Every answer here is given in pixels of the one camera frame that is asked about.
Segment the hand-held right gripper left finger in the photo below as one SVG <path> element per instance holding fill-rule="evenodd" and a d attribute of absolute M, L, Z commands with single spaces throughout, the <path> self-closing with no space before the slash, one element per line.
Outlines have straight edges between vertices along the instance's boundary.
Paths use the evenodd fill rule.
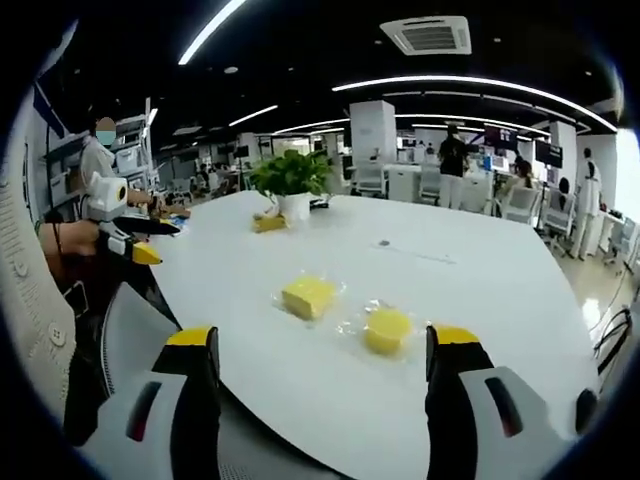
<path fill-rule="evenodd" d="M 218 329 L 175 333 L 98 410 L 78 448 L 102 479 L 219 479 Z"/>

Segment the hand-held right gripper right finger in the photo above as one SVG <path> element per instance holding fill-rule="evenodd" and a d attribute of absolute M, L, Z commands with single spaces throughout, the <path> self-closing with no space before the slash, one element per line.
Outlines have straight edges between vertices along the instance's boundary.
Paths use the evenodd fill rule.
<path fill-rule="evenodd" d="M 540 479 L 569 447 L 544 399 L 470 331 L 426 328 L 430 479 Z"/>

